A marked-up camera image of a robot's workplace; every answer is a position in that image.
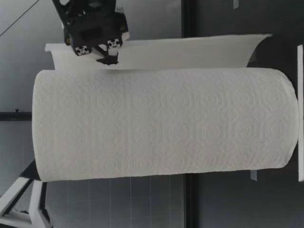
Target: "white stand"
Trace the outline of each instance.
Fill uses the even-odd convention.
[[[41,208],[43,183],[34,180],[29,204],[29,214],[20,213],[11,207],[16,204],[33,180],[19,177],[10,189],[0,198],[0,224],[14,228],[51,228],[48,218]]]
[[[299,181],[304,181],[303,45],[298,46],[298,102],[300,117],[298,141]]]
[[[250,178],[253,181],[257,181],[257,170],[250,170]]]

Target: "white post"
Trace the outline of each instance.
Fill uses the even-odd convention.
[[[298,46],[298,102],[300,117],[298,141],[299,181],[304,181],[303,45]]]

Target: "white metal frame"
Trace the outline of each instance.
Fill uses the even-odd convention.
[[[299,181],[304,181],[303,45],[298,46],[298,102],[300,118],[298,141]]]
[[[29,181],[30,179],[19,177],[0,198],[0,224],[15,228],[51,228],[51,222],[45,218],[40,208],[43,184],[41,181],[34,180],[33,182],[33,190],[28,209],[29,214],[12,210],[9,214],[3,216]]]

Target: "black frame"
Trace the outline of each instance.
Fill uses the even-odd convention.
[[[198,0],[181,0],[182,37],[197,36]],[[199,225],[199,174],[184,174],[184,228]]]

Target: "loose paper towel sheet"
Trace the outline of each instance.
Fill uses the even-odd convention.
[[[280,168],[298,112],[271,69],[42,71],[37,168],[43,181]]]
[[[96,62],[98,54],[78,57],[64,44],[47,44],[56,70],[186,69],[246,67],[257,45],[269,35],[126,41],[117,65]]]

